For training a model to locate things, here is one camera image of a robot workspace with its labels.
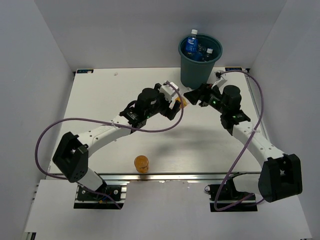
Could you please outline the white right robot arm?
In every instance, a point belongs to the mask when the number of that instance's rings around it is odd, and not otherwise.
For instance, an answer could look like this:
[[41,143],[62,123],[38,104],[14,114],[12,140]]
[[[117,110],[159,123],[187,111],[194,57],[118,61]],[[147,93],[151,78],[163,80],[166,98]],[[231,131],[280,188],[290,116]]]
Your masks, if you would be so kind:
[[250,118],[241,110],[241,91],[228,85],[202,84],[184,93],[192,104],[213,107],[220,115],[224,129],[240,141],[261,166],[259,174],[237,174],[228,178],[226,195],[236,200],[244,192],[261,195],[272,203],[299,195],[303,191],[301,161],[295,154],[286,154],[254,129]]

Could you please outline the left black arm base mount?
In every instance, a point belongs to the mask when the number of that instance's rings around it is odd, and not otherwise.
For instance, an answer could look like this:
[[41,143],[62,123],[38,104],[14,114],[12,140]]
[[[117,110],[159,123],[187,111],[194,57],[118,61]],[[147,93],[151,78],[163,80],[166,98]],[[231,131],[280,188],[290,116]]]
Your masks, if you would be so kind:
[[74,209],[82,210],[121,210],[125,203],[124,185],[120,183],[107,183],[103,177],[102,188],[96,192],[83,184],[77,182],[78,187],[75,194]]

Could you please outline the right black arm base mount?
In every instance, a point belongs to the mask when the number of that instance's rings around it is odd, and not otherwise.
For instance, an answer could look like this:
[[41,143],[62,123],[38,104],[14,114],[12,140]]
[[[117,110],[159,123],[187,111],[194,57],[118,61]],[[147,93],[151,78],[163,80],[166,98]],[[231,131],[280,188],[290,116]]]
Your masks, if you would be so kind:
[[[204,192],[209,195],[209,206],[211,213],[218,213],[214,208],[215,197],[218,193],[218,189],[223,181],[223,174],[209,174],[203,173],[203,180],[208,180],[207,185],[204,187]],[[257,201],[256,196],[254,194],[250,194],[245,191],[237,191],[233,180],[227,180],[226,183],[223,184],[220,195],[217,199],[217,208],[224,208],[228,205],[232,205],[237,201],[245,198],[241,203],[234,205],[228,209],[222,210],[222,212],[226,213],[240,213],[240,212],[257,212]]]

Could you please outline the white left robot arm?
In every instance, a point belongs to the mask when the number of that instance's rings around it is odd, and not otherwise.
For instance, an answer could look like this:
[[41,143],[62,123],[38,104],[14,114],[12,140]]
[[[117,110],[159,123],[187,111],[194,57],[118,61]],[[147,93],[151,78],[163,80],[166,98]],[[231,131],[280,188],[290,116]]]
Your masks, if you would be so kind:
[[65,133],[55,150],[53,163],[69,182],[82,185],[96,200],[103,198],[107,184],[89,168],[91,155],[121,137],[142,130],[147,120],[157,114],[173,120],[182,103],[181,98],[175,99],[177,95],[179,87],[173,82],[144,88],[137,99],[110,122],[80,134]]

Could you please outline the clear plastic bottle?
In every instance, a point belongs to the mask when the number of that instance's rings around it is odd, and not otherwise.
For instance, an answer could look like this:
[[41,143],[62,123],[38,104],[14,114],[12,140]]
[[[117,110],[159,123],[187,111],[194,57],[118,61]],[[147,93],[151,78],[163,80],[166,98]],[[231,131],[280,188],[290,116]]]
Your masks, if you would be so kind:
[[207,48],[205,54],[202,57],[202,60],[204,62],[209,62],[213,59],[213,49]]

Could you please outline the orange juice bottle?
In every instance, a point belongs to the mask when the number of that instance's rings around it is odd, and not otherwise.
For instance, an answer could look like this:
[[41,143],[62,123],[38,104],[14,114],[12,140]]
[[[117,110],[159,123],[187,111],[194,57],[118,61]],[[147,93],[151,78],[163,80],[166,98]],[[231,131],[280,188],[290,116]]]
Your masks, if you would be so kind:
[[[178,102],[180,102],[180,97],[177,97],[176,99],[175,99],[175,101],[178,101]],[[184,97],[182,97],[182,104],[180,105],[180,109],[182,108],[182,106],[185,108],[186,106],[188,105],[188,101],[184,98]]]

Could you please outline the blue label water bottle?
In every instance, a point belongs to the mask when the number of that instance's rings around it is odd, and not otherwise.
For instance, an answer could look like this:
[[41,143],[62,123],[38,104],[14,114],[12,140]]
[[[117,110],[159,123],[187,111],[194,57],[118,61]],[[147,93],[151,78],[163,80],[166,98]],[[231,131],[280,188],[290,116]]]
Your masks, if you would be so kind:
[[192,55],[197,52],[198,49],[198,39],[197,39],[198,30],[192,29],[190,35],[187,38],[185,44],[185,53],[187,55]]
[[207,48],[199,43],[197,46],[197,51],[191,56],[190,59],[193,61],[202,62],[206,51]]

